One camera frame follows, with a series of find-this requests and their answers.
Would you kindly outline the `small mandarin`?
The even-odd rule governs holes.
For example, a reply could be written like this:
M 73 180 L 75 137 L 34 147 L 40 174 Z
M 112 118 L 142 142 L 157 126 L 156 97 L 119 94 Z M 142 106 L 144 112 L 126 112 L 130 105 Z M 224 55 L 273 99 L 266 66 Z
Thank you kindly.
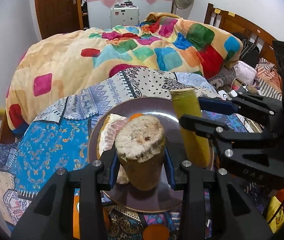
M 162 224 L 152 224 L 146 227 L 142 233 L 143 240 L 168 240 L 169 230 Z
M 142 113 L 134 113 L 133 115 L 130 116 L 130 121 L 135 119 L 135 118 L 138 118 L 140 116 L 143 116 L 143 114 Z

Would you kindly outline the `slim sugarcane piece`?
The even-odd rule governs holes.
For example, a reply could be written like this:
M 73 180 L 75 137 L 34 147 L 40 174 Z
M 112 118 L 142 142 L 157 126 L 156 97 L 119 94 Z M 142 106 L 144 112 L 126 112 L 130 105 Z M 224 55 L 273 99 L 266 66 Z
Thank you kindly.
M 196 135 L 195 124 L 191 118 L 184 115 L 201 117 L 199 102 L 192 88 L 170 91 L 173 109 L 181 126 L 181 136 L 185 152 L 190 162 L 200 168 L 206 168 L 211 161 L 209 141 Z

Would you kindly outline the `peeled pomelo segment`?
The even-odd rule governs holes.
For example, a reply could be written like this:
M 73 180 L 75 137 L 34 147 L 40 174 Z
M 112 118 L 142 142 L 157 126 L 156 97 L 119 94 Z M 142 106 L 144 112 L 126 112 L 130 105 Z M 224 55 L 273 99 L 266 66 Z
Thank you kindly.
M 117 114 L 109 114 L 103 122 L 103 125 L 100 129 L 97 148 L 96 148 L 96 156 L 100 159 L 103 152 L 110 150 L 113 146 L 116 136 L 119 131 L 129 122 L 129 119 L 117 115 Z

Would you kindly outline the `dark purple plate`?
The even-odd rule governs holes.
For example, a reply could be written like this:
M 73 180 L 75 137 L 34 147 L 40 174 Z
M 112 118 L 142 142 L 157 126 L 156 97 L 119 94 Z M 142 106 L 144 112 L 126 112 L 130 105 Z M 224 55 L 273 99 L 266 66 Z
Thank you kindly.
M 120 103 L 105 113 L 92 129 L 88 143 L 89 160 L 99 159 L 99 148 L 102 143 L 102 131 L 108 121 L 118 116 L 129 118 L 135 113 L 153 115 L 161 123 L 166 136 L 169 153 L 184 153 L 180 126 L 173 109 L 171 100 L 164 98 L 136 98 Z M 139 212 L 162 212 L 181 205 L 182 189 L 171 189 L 165 168 L 159 163 L 143 164 L 128 176 L 129 182 L 121 184 L 121 178 L 111 176 L 110 170 L 105 168 L 98 174 L 107 196 L 120 205 Z

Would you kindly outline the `grey patterned pillow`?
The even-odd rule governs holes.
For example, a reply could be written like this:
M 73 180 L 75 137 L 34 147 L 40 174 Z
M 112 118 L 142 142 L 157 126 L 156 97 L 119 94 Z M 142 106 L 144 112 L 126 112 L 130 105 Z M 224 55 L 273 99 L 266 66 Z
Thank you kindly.
M 233 68 L 228 69 L 223 67 L 217 75 L 208 79 L 208 82 L 215 89 L 219 89 L 224 87 L 225 85 L 231 85 L 232 81 L 235 78 L 236 78 L 236 72 Z

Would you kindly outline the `blue patterned bed cloth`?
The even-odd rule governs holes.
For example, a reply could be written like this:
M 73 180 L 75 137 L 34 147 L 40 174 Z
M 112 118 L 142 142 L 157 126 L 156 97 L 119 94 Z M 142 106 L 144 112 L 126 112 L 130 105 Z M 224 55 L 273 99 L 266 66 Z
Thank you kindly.
M 49 106 L 26 126 L 20 139 L 0 144 L 0 210 L 8 228 L 15 228 L 56 170 L 74 171 L 89 163 L 89 138 L 107 111 L 135 98 L 169 99 L 171 90 L 191 87 L 199 96 L 218 96 L 199 74 L 132 67 Z

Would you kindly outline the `wooden headboard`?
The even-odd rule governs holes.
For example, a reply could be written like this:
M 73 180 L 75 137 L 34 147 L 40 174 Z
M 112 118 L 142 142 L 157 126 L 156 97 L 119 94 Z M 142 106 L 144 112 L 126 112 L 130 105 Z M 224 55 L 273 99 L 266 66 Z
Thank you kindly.
M 259 46 L 259 58 L 262 57 L 276 64 L 272 44 L 275 38 L 246 18 L 230 11 L 215 8 L 213 4 L 208 3 L 204 23 L 223 29 L 229 33 L 241 33 L 256 46 Z

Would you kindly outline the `small mandarin on plate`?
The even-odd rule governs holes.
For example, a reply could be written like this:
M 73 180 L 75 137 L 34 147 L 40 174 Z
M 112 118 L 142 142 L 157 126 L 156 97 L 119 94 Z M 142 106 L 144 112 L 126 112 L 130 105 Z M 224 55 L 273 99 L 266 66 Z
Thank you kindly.
M 133 115 L 130 116 L 130 121 L 135 119 L 135 118 L 138 118 L 140 116 L 143 116 L 143 114 L 142 113 L 134 113 Z

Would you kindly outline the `colourful checked blanket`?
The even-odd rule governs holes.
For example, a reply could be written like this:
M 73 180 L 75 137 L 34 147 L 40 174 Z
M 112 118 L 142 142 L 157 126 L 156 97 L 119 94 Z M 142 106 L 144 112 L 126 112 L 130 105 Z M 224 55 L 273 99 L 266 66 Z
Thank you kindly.
M 22 134 L 58 99 L 131 67 L 200 74 L 232 68 L 242 42 L 212 25 L 174 14 L 151 13 L 138 26 L 89 28 L 33 44 L 12 77 L 6 96 L 8 126 Z

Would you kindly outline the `white suitcase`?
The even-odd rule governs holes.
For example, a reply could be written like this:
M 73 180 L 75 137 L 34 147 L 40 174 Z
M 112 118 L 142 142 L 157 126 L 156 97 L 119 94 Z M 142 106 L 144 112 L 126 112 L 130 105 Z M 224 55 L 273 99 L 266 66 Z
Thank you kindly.
M 110 9 L 111 27 L 139 25 L 139 15 L 139 8 L 132 2 L 116 4 Z

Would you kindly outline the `brown wooden door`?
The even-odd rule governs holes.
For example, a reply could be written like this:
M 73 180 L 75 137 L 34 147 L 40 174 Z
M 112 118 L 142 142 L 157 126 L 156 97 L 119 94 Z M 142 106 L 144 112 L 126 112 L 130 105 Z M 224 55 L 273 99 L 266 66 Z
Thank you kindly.
M 35 0 L 35 9 L 43 39 L 80 30 L 77 0 Z

